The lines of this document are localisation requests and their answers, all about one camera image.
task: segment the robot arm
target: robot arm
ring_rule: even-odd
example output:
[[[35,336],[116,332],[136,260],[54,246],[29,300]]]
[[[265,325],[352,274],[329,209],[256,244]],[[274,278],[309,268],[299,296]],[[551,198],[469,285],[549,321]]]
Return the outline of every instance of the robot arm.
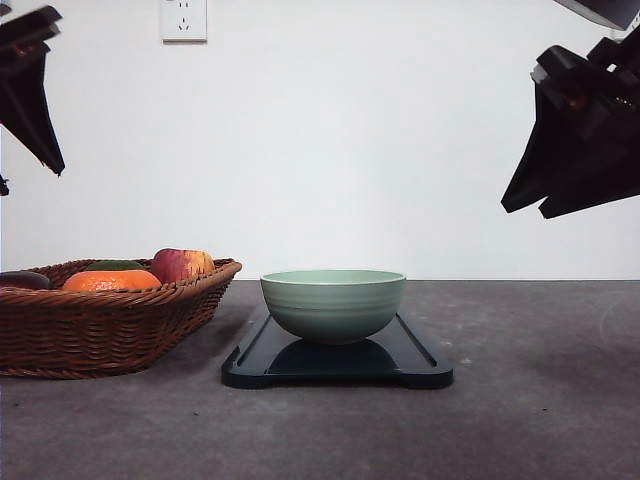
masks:
[[[640,0],[556,0],[626,29]],[[582,58],[553,46],[538,57],[536,123],[502,198],[508,212],[544,199],[545,218],[640,194],[640,29],[603,38]]]
[[[640,11],[639,0],[556,0],[594,23],[626,30]]]
[[[11,11],[0,2],[0,15]],[[43,7],[0,25],[0,122],[43,165],[60,174],[64,161],[56,140],[44,91],[44,43],[59,33],[60,14]],[[0,195],[9,189],[0,176]]]
[[[626,30],[640,0],[556,0],[587,19]],[[0,0],[0,15],[10,11]],[[0,25],[0,122],[44,165],[64,161],[43,86],[44,43],[61,16],[50,6]],[[640,194],[640,29],[602,39],[587,58],[554,46],[532,74],[536,124],[502,204],[509,212],[546,197],[547,218]],[[0,177],[0,196],[7,195]]]

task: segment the ceramic bowl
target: ceramic bowl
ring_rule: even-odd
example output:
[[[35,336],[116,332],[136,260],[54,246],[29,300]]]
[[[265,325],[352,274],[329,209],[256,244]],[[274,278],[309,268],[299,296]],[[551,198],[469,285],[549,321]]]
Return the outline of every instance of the ceramic bowl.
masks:
[[[374,270],[298,270],[264,275],[260,283],[282,328],[312,342],[342,345],[387,326],[406,277]]]

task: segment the white wall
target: white wall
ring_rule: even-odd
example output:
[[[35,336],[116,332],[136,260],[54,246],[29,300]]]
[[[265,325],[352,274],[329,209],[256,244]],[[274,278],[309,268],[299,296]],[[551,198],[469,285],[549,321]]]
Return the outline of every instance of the white wall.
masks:
[[[214,0],[207,45],[162,45],[156,0],[51,2],[67,169],[5,134],[5,269],[176,246],[235,257],[238,278],[640,271],[637,198],[555,220],[499,204],[535,118],[535,58],[608,33],[551,0]]]

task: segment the concrete surface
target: concrete surface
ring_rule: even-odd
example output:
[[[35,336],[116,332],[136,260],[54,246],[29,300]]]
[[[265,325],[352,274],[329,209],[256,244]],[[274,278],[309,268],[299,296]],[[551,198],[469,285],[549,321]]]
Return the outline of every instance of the concrete surface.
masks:
[[[234,281],[151,369],[4,378],[2,479],[637,479],[640,282],[412,281],[443,390],[236,390],[220,366],[261,304]]]

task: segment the black tray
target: black tray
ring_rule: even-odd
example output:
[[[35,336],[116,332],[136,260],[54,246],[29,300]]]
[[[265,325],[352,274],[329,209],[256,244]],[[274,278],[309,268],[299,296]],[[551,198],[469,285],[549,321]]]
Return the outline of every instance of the black tray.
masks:
[[[280,327],[266,307],[222,365],[222,383],[265,388],[276,382],[384,382],[408,388],[442,388],[453,367],[418,336],[401,313],[383,330],[349,345],[318,345]]]

